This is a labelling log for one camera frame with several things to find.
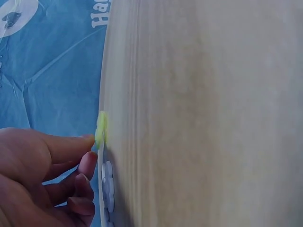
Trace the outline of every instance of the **wood grain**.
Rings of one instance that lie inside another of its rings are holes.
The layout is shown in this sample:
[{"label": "wood grain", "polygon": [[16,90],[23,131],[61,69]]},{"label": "wood grain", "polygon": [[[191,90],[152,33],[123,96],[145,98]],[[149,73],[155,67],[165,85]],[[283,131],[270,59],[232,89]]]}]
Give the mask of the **wood grain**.
[{"label": "wood grain", "polygon": [[116,227],[303,225],[303,4],[114,0]]}]

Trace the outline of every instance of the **hand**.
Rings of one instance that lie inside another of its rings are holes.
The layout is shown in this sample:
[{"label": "hand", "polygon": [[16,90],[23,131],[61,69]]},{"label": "hand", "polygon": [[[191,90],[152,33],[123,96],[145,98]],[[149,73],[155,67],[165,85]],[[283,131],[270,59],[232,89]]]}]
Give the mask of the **hand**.
[{"label": "hand", "polygon": [[[0,227],[88,227],[95,214],[89,180],[94,137],[64,138],[0,129]],[[57,184],[42,185],[79,165]],[[56,207],[67,201],[66,206]]]}]

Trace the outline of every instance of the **white logo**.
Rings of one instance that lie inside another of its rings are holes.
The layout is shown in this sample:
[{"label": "white logo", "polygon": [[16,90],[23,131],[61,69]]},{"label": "white logo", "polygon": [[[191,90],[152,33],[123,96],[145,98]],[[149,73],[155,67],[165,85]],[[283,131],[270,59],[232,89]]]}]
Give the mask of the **white logo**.
[{"label": "white logo", "polygon": [[38,10],[38,0],[8,0],[0,8],[0,38],[23,28]]}]

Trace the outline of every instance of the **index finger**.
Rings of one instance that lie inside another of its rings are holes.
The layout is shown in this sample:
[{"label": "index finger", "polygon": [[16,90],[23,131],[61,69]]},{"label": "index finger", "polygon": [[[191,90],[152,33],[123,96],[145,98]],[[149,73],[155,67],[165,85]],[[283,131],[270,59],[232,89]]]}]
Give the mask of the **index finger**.
[{"label": "index finger", "polygon": [[89,152],[95,143],[93,135],[83,137],[58,137],[39,133],[40,138],[45,142],[52,163],[65,163],[80,159]]}]

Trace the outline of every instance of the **finger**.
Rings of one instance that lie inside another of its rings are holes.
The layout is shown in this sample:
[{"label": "finger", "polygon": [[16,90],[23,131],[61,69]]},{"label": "finger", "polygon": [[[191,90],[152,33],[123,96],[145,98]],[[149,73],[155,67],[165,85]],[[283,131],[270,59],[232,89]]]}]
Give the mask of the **finger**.
[{"label": "finger", "polygon": [[50,181],[52,179],[57,178],[58,176],[62,175],[66,171],[73,169],[76,165],[80,163],[80,160],[69,161],[63,164],[52,164],[50,170],[48,171],[47,175],[45,176],[43,182]]},{"label": "finger", "polygon": [[75,179],[76,195],[87,198],[90,201],[94,199],[94,191],[90,186],[89,179],[84,174],[79,174]]},{"label": "finger", "polygon": [[90,216],[95,214],[95,205],[92,201],[82,197],[69,197],[67,206],[76,214]]},{"label": "finger", "polygon": [[75,178],[79,174],[84,174],[89,180],[94,175],[94,170],[97,164],[97,154],[88,152],[83,156],[76,171],[70,174],[67,178],[59,183],[48,184],[45,186],[49,194],[51,203],[56,206],[62,204],[68,197],[75,193]]},{"label": "finger", "polygon": [[39,133],[40,138],[46,143],[52,163],[65,163],[80,159],[90,151],[95,143],[94,136],[84,137],[58,137]]},{"label": "finger", "polygon": [[70,211],[74,212],[76,218],[74,223],[76,226],[90,226],[95,215],[95,205],[92,201],[86,198],[69,197],[67,200],[67,206]]}]

